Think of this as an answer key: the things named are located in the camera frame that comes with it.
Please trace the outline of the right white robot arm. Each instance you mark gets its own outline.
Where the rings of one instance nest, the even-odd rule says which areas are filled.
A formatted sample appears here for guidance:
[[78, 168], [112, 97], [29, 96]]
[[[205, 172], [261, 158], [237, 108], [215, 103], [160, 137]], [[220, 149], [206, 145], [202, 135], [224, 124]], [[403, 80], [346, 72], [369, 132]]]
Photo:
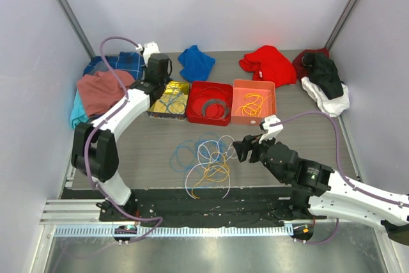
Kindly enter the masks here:
[[245, 136], [233, 142], [233, 148], [240, 162], [259, 162], [276, 180], [292, 187], [288, 209], [293, 217], [301, 219], [309, 214], [358, 222], [408, 245], [408, 195], [378, 189], [319, 162], [302, 159], [275, 139]]

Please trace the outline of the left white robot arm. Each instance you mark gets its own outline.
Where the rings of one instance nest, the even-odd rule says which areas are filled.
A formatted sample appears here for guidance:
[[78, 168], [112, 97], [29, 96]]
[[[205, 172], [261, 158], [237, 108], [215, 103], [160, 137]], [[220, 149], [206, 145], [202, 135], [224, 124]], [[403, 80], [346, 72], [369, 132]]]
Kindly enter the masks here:
[[171, 81], [172, 71], [167, 54], [152, 54], [143, 79], [134, 82], [127, 94], [103, 116], [91, 123], [81, 123], [74, 130], [72, 166], [88, 177], [92, 188], [102, 193], [122, 221], [135, 216], [137, 201], [118, 172], [116, 141], [138, 116], [161, 98]]

